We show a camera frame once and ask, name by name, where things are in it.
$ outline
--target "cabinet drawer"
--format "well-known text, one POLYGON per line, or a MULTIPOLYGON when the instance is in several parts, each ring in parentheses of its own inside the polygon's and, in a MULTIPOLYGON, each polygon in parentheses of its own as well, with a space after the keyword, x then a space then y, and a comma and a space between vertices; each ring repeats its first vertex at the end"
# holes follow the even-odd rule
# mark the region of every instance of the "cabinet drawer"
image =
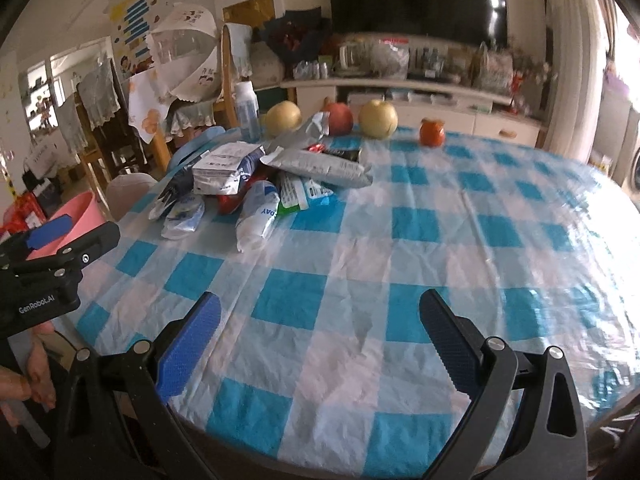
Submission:
POLYGON ((536 147, 540 126, 522 121, 514 121, 501 116, 476 116, 474 135, 498 139, 511 144, 536 147))
POLYGON ((419 105, 394 102, 398 112, 398 124, 420 129, 422 120, 439 120, 444 123, 447 132, 473 135, 476 116, 442 106, 419 105))

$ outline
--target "drawer handle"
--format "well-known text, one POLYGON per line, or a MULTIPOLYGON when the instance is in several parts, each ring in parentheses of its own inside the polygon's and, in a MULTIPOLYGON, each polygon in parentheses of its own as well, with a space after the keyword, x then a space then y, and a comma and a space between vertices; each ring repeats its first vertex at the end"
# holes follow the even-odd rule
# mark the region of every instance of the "drawer handle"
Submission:
POLYGON ((507 139, 515 139, 518 136, 516 132, 510 132, 509 130, 500 130, 499 135, 507 139))

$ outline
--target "pink plastic tub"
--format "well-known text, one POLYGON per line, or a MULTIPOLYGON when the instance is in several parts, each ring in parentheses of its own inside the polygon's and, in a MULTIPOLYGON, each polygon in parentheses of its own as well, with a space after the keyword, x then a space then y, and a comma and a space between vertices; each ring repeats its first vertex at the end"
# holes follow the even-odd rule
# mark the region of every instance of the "pink plastic tub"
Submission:
POLYGON ((56 254, 58 249, 61 249, 76 238, 87 234, 92 229, 95 229, 105 223, 104 216, 102 215, 100 207, 95 200, 93 191, 85 191, 71 199, 63 205, 51 217, 51 219, 53 220, 54 218, 58 218, 62 215, 71 216, 71 220, 73 221, 71 231, 69 231, 65 236, 61 236, 57 240, 47 244, 43 248, 33 251, 33 253, 31 253, 27 258, 28 260, 34 260, 36 258, 42 258, 43 256, 56 254))

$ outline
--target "tv cabinet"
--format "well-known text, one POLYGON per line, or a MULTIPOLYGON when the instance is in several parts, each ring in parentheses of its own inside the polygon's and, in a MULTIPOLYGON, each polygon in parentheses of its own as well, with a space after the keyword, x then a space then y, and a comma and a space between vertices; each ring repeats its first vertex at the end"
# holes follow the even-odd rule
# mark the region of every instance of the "tv cabinet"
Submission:
POLYGON ((493 112, 494 104, 508 105, 511 98, 482 92, 458 85, 441 84, 430 81, 331 78, 309 81, 285 81, 280 85, 289 91, 290 100, 296 100, 303 119, 311 117, 322 108, 324 100, 335 101, 338 90, 344 87, 353 91, 373 91, 380 89, 423 90, 438 94, 450 94, 456 98, 455 106, 435 105, 430 102, 408 102, 394 100, 401 126, 420 127, 423 118, 438 119, 445 123, 445 129, 467 135, 500 139, 505 142, 535 147, 542 124, 501 112, 493 112), (479 112, 476 109, 491 113, 479 112))

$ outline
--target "white bottle cap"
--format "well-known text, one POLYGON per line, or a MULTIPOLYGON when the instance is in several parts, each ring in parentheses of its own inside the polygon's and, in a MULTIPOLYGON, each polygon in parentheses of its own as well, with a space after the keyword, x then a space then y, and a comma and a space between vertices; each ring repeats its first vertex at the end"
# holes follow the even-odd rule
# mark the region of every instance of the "white bottle cap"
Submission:
POLYGON ((241 81, 236 84, 236 99, 253 95, 255 95, 254 84, 251 81, 241 81))

